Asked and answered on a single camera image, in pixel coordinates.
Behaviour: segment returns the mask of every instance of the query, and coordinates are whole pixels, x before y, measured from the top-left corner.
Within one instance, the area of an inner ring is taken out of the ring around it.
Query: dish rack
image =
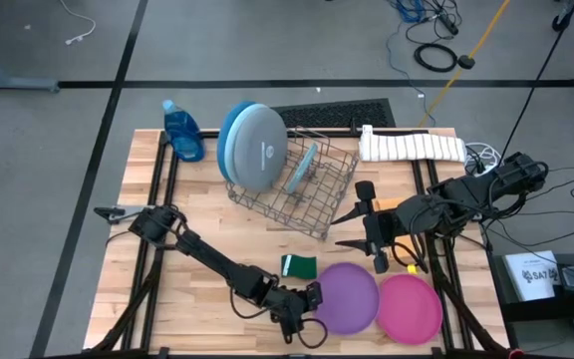
[[[279,223],[270,229],[291,228],[325,239],[356,170],[358,155],[334,147],[328,137],[302,127],[287,130],[287,135],[285,165],[272,189],[253,192],[228,182],[227,195],[234,202]],[[289,181],[313,144],[318,146],[318,152],[296,190],[288,193]]]

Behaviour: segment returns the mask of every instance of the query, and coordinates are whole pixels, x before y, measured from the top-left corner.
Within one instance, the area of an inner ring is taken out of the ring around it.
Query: pink plate
[[[378,324],[399,343],[424,344],[439,332],[442,305],[419,277],[394,275],[380,285]]]

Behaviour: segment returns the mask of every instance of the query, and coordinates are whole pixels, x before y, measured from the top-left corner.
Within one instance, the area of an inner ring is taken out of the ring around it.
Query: blue bottle
[[[205,156],[200,129],[192,116],[174,104],[163,101],[165,133],[176,155],[185,162],[198,162]]]

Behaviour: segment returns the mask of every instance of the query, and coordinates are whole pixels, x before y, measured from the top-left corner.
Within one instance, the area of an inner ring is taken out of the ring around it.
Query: green sponge
[[[296,254],[285,254],[280,258],[282,276],[293,276],[301,279],[316,279],[316,257],[301,257]]]

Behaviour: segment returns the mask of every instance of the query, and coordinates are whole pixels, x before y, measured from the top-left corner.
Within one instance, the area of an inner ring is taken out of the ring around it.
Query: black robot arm
[[[455,237],[478,214],[482,215],[482,219],[502,218],[512,214],[521,208],[528,193],[544,186],[547,174],[548,166],[545,163],[535,162],[529,156],[517,153],[484,176],[444,180],[429,187],[429,194],[414,195],[397,208],[381,211],[374,211],[371,204],[376,197],[374,185],[369,181],[361,181],[356,183],[360,201],[354,210],[332,224],[364,215],[366,238],[344,240],[336,244],[374,255],[376,272],[383,273],[389,269],[383,247],[400,245],[396,243],[396,237],[410,235],[415,250],[410,255],[424,272],[428,272],[423,243],[416,240],[418,233],[429,231]],[[517,195],[517,200],[504,210],[493,207],[493,203],[505,195]]]
[[[132,223],[129,231],[156,247],[165,246],[165,235],[168,232],[173,233],[176,236],[174,249],[191,256],[222,276],[231,288],[232,296],[236,294],[247,302],[269,311],[271,320],[280,323],[283,338],[288,344],[292,342],[294,334],[297,334],[302,341],[300,331],[304,328],[304,322],[314,320],[303,319],[302,315],[316,310],[322,303],[320,283],[314,281],[307,285],[305,290],[287,289],[284,285],[278,285],[277,275],[257,266],[232,261],[189,229],[186,217],[175,206],[145,208]],[[236,310],[233,298],[232,309],[240,317],[246,318]],[[323,329],[325,337],[319,344],[309,345],[304,341],[303,344],[309,347],[322,345],[327,332],[324,325]]]

